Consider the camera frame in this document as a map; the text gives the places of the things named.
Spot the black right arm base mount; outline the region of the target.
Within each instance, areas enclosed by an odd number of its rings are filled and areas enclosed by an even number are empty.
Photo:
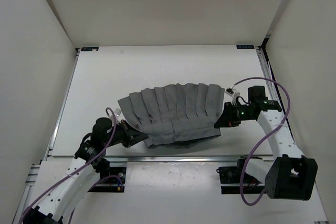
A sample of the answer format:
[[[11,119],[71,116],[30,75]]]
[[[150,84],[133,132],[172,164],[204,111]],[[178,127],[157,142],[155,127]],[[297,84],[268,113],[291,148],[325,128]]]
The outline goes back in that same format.
[[[221,166],[216,172],[220,179],[220,188],[222,195],[239,195],[240,194],[240,176],[246,157],[240,157],[235,166]],[[255,177],[244,174],[243,192],[244,194],[259,194],[265,185]]]

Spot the grey pleated skirt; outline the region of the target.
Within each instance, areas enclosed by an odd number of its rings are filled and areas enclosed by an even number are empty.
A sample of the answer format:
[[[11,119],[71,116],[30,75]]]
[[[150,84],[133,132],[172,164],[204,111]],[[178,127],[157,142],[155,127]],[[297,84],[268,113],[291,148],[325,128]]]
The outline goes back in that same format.
[[[225,89],[217,84],[169,84],[143,89],[118,100],[127,123],[146,134],[147,148],[189,148],[221,135]]]

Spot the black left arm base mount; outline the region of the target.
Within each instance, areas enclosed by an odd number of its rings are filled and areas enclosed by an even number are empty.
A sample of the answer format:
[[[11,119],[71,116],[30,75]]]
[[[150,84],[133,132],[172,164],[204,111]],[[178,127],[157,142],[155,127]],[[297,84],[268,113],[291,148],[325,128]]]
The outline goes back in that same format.
[[[90,193],[123,193],[127,175],[126,163],[111,163],[106,171],[100,174],[99,181],[94,184]]]

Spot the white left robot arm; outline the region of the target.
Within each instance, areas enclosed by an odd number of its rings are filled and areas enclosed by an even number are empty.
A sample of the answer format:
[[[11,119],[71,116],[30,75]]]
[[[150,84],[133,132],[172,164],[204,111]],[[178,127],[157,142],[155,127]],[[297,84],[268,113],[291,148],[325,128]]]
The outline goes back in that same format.
[[[27,207],[19,223],[63,223],[72,218],[76,206],[92,187],[110,178],[116,179],[122,190],[122,179],[110,172],[110,163],[104,157],[106,150],[118,144],[131,147],[147,138],[125,120],[118,123],[110,118],[97,119],[92,131],[83,137],[64,177]]]

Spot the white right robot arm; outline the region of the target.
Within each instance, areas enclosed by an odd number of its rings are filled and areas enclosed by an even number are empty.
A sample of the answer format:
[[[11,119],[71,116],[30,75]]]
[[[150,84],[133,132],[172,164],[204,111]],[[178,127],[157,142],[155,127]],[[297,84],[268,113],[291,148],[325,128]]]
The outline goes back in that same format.
[[[248,103],[239,103],[240,93],[234,88],[225,92],[231,101],[224,104],[224,110],[214,126],[238,127],[243,121],[257,121],[274,158],[271,165],[251,155],[240,158],[236,168],[240,185],[255,178],[264,185],[263,191],[271,199],[309,200],[318,165],[313,158],[304,155],[285,128],[279,103],[268,99],[263,86],[248,88]]]

